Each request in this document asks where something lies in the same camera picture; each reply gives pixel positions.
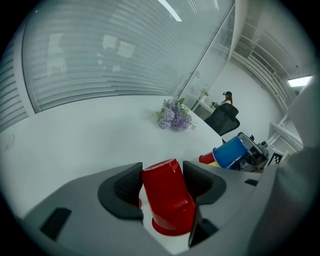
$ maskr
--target black chair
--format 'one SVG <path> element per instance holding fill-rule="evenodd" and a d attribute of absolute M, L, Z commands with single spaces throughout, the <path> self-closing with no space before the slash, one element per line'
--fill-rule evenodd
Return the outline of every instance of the black chair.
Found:
<path fill-rule="evenodd" d="M 218 106 L 215 111 L 204 120 L 220 136 L 225 135 L 240 126 L 236 119 L 239 111 L 231 104 L 225 103 Z"/>

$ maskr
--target ceiling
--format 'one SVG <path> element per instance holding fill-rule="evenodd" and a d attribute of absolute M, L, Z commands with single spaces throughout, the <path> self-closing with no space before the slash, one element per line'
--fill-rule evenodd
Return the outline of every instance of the ceiling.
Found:
<path fill-rule="evenodd" d="M 296 18 L 276 0 L 248 0 L 245 24 L 235 52 L 259 54 L 287 85 L 294 98 L 301 88 L 287 80 L 316 73 L 316 48 Z"/>

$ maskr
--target glass wall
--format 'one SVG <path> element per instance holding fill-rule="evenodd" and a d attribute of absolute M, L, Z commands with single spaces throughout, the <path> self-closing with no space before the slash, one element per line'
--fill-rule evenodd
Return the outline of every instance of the glass wall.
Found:
<path fill-rule="evenodd" d="M 118 95 L 179 96 L 233 5 L 234 0 L 43 2 L 28 19 L 22 48 L 33 107 L 39 112 Z M 233 29 L 228 19 L 206 54 L 209 74 L 200 70 L 200 80 L 191 80 L 188 92 L 196 97 L 208 75 L 216 77 L 224 66 Z"/>

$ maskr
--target red plastic cup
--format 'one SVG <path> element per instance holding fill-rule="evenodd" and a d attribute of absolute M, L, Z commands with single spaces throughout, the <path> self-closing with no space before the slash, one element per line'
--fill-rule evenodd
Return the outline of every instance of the red plastic cup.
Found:
<path fill-rule="evenodd" d="M 166 236 L 190 232 L 196 204 L 177 160 L 166 160 L 144 169 L 142 180 L 153 216 L 153 228 Z"/>
<path fill-rule="evenodd" d="M 202 154 L 199 156 L 199 162 L 203 163 L 203 164 L 211 164 L 213 162 L 215 162 L 215 158 L 214 158 L 214 154 L 213 154 L 213 150 L 207 154 Z"/>

